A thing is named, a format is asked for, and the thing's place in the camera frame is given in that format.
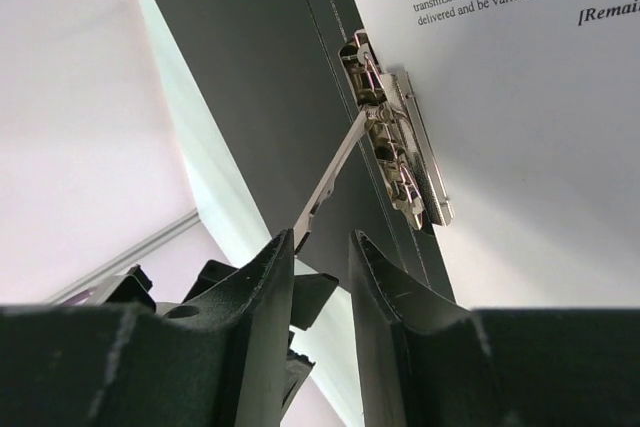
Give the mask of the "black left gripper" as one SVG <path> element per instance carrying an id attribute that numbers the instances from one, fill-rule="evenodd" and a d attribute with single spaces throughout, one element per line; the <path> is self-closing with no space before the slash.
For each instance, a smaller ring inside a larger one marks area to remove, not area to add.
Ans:
<path id="1" fill-rule="evenodd" d="M 211 283 L 224 279 L 236 268 L 220 263 L 216 260 L 207 261 L 203 267 L 196 264 L 189 265 L 186 270 L 178 267 L 170 267 L 165 261 L 153 260 L 143 262 L 143 271 L 152 282 L 150 295 L 156 302 L 180 303 L 188 296 L 189 291 L 197 282 L 201 271 L 211 264 L 216 272 L 208 274 Z M 336 412 L 337 408 L 331 404 L 328 395 L 321 389 L 321 381 L 328 374 L 328 362 L 322 359 L 320 348 L 321 331 L 328 321 L 328 314 L 323 311 L 309 329 L 303 330 L 291 326 L 291 342 L 289 345 L 292 359 L 296 362 L 303 361 L 314 366 L 311 369 L 304 384 L 300 386 L 297 397 L 291 400 L 292 412 Z"/>

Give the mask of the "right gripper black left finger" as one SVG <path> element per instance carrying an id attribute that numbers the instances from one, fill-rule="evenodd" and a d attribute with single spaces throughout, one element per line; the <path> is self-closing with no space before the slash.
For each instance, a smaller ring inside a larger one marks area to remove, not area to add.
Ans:
<path id="1" fill-rule="evenodd" d="M 1 310 L 5 426 L 276 426 L 293 234 L 158 315 L 137 303 Z"/>

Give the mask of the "red and black file folder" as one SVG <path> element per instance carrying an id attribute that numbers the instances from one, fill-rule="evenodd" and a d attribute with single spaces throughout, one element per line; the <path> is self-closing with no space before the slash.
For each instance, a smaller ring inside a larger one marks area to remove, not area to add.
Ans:
<path id="1" fill-rule="evenodd" d="M 339 62 L 354 0 L 155 0 L 256 203 L 268 237 L 292 227 L 355 119 Z M 454 300 L 430 226 L 390 204 L 368 139 L 350 154 L 298 259 L 349 287 L 349 237 Z"/>

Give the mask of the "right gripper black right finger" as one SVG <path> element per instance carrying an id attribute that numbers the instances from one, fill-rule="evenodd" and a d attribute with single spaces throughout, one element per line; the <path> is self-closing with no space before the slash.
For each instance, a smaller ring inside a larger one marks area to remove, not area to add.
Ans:
<path id="1" fill-rule="evenodd" d="M 369 426 L 635 426 L 635 308 L 465 309 L 362 232 L 349 273 Z"/>

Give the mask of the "printed text paper sheet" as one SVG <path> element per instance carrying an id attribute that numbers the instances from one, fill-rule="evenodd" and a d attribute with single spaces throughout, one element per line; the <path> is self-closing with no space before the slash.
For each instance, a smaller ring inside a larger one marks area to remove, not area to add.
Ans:
<path id="1" fill-rule="evenodd" d="M 639 303 L 639 0 L 355 0 L 410 76 L 456 300 Z"/>

